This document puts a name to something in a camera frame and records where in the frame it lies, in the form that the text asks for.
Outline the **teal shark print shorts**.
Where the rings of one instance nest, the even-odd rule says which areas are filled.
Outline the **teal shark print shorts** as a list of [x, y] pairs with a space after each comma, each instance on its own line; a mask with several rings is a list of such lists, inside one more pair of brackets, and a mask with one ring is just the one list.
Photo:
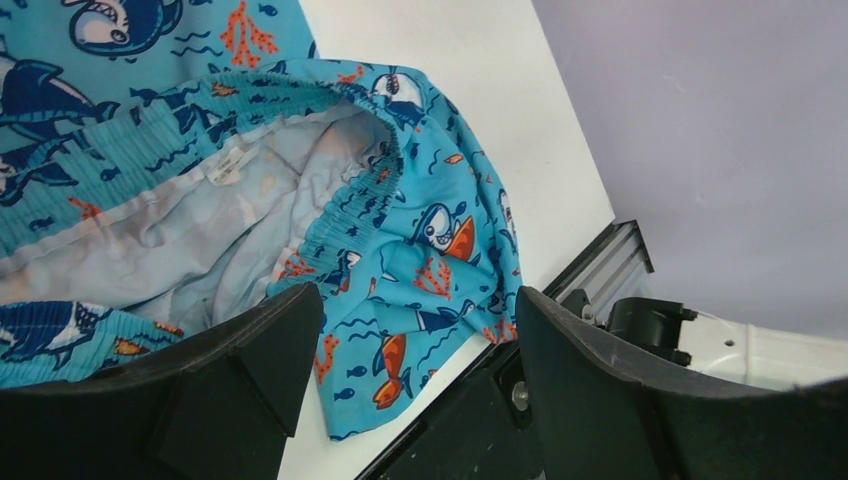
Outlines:
[[420, 71], [321, 60], [295, 1], [1, 5], [1, 384], [80, 381], [297, 284], [330, 439], [514, 341], [506, 191]]

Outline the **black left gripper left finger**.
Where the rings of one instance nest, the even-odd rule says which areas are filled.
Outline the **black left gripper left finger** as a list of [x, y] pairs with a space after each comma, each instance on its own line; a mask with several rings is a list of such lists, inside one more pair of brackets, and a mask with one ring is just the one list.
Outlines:
[[323, 304], [311, 283], [79, 382], [1, 393], [5, 479], [273, 479]]

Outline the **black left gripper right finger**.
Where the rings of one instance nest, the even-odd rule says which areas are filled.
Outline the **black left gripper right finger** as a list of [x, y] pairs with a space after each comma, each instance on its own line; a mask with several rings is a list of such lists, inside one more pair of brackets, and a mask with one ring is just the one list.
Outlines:
[[774, 391], [695, 372], [531, 287], [518, 345], [549, 479], [843, 479], [847, 382]]

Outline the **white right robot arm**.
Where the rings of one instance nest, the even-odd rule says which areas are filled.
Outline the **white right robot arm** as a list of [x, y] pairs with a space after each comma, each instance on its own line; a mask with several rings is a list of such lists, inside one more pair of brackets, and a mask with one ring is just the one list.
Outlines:
[[606, 313], [584, 289], [558, 302], [584, 321], [677, 365], [769, 390], [847, 377], [847, 342], [718, 318], [680, 302], [614, 301]]

